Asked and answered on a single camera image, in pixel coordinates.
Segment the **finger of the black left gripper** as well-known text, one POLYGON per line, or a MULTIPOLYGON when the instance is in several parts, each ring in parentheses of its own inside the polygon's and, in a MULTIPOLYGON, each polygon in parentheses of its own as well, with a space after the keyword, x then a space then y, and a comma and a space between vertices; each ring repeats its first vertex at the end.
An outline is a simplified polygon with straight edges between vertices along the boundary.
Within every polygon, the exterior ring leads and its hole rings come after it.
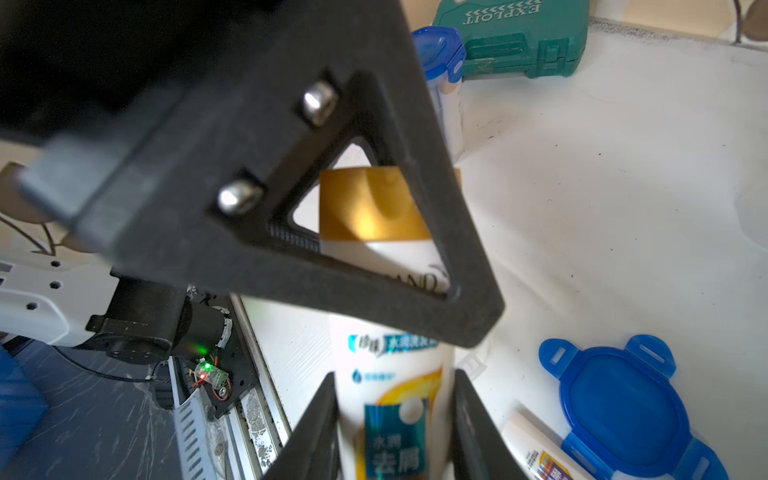
POLYGON ((222 2, 59 218, 120 270, 459 346, 504 301, 395 1, 222 2))

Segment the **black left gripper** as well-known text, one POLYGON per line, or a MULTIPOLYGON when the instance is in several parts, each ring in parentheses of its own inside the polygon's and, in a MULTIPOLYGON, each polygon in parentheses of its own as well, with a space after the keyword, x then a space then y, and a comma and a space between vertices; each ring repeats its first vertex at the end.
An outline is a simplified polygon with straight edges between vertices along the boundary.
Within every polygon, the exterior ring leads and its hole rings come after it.
POLYGON ((9 186, 30 222, 223 221, 245 178, 299 199, 335 149, 235 134, 245 81, 286 79, 319 48, 288 31, 296 1, 5 1, 1 134, 43 157, 9 186))

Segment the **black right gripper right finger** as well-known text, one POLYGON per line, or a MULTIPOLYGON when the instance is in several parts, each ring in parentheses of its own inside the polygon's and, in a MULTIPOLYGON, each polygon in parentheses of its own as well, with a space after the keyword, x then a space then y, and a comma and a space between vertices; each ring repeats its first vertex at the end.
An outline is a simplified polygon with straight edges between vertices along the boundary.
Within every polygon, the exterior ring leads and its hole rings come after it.
POLYGON ((455 370, 452 403, 450 460, 454 478, 526 479, 469 376, 462 369, 455 370))

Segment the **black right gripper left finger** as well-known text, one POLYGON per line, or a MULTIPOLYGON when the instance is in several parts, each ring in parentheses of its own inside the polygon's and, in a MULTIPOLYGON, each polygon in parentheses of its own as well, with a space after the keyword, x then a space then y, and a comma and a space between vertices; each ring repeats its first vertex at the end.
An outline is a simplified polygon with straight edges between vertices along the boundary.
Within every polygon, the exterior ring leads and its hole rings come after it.
POLYGON ((287 444, 263 479, 337 479, 340 473, 334 373, 315 392, 287 444))

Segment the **white bottle angled gold cap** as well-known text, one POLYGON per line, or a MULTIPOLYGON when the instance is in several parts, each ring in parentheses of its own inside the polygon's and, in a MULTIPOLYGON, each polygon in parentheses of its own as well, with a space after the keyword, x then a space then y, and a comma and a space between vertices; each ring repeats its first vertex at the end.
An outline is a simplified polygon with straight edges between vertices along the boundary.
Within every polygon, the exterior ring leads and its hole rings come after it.
MULTIPOLYGON (((442 293, 449 276, 396 167, 322 173, 323 254, 442 293)), ((453 346, 348 316, 330 318, 345 479, 440 479, 451 439, 453 346)))

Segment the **clear plastic container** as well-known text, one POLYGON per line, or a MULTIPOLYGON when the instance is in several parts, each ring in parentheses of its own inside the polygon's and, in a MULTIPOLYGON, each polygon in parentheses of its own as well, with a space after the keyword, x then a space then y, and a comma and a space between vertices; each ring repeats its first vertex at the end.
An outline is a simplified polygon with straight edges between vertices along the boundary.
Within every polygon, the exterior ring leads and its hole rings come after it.
POLYGON ((455 348, 455 368, 463 370, 475 381, 486 369, 491 349, 491 339, 486 338, 472 349, 455 348))
POLYGON ((427 82, 451 162, 456 164, 465 151, 461 107, 462 82, 450 82, 447 76, 427 82))

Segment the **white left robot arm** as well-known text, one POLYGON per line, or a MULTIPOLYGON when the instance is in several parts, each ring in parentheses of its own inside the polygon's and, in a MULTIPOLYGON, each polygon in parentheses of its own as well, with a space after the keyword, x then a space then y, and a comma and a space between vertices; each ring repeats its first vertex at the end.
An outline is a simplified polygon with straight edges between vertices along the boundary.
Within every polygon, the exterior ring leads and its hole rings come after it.
POLYGON ((201 354, 189 286, 479 344, 504 302, 397 1, 5 1, 1 328, 135 364, 201 354), (294 212, 351 144, 395 166, 447 269, 426 293, 326 257, 294 212))

